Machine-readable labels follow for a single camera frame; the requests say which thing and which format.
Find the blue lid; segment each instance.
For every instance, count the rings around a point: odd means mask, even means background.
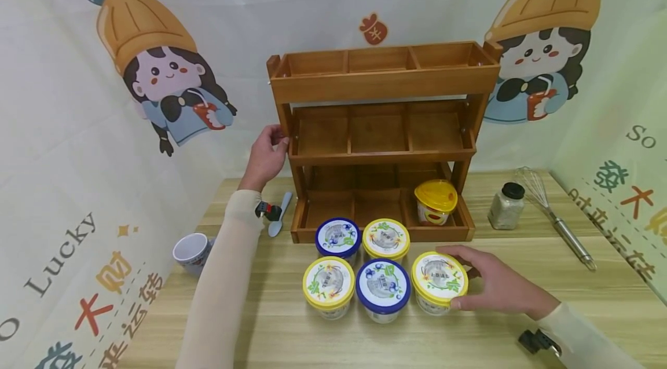
[[[326,220],[315,233],[315,246],[323,256],[348,258],[359,250],[360,245],[359,227],[347,218]]]
[[[389,259],[366,262],[357,273],[357,298],[379,315],[399,312],[410,299],[408,273]]]

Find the yellow lid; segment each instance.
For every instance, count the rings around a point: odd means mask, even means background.
[[[303,274],[303,295],[323,311],[341,307],[354,293],[354,271],[345,260],[325,256],[315,260]]]
[[[433,210],[450,213],[456,208],[458,194],[449,181],[426,181],[415,188],[415,196],[422,204]]]
[[[408,253],[410,234],[398,221],[381,218],[366,225],[363,244],[368,254],[375,258],[398,260]]]
[[[449,307],[452,298],[468,293],[468,274],[452,256],[427,251],[412,265],[412,284],[429,302]]]

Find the wooden table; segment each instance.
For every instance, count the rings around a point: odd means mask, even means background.
[[[572,304],[646,367],[667,367],[667,309],[552,177],[544,176],[549,201],[593,255],[599,268],[596,273],[575,259],[534,206],[526,206],[521,227],[514,231],[490,227],[488,206],[509,177],[508,173],[469,176],[464,196],[477,225],[470,246],[495,253]],[[237,180],[221,185],[197,231],[210,236],[218,232],[226,202],[237,185]],[[290,178],[276,179],[265,189],[264,199],[280,204],[285,191],[291,190]],[[286,228],[294,202],[291,207],[285,216]],[[434,246],[414,244],[410,262]],[[398,320],[387,326],[371,321],[358,302],[342,320],[325,321],[308,307],[301,290],[303,272],[316,258],[314,246],[294,245],[285,229],[275,239],[262,234],[237,341],[237,368],[563,367],[551,354],[531,356],[519,346],[518,335],[535,328],[525,316],[457,312],[429,317],[411,300]],[[174,267],[119,368],[174,368],[196,282],[178,265]],[[473,280],[470,293],[480,287],[481,281]]]

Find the white cup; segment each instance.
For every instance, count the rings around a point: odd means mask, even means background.
[[[171,255],[187,272],[199,276],[214,241],[215,239],[209,240],[204,233],[188,234],[176,243]]]

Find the red money bag icon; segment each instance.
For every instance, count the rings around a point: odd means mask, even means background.
[[[378,20],[376,13],[371,13],[367,18],[361,20],[359,30],[364,32],[364,37],[369,45],[381,44],[389,32],[385,23]]]

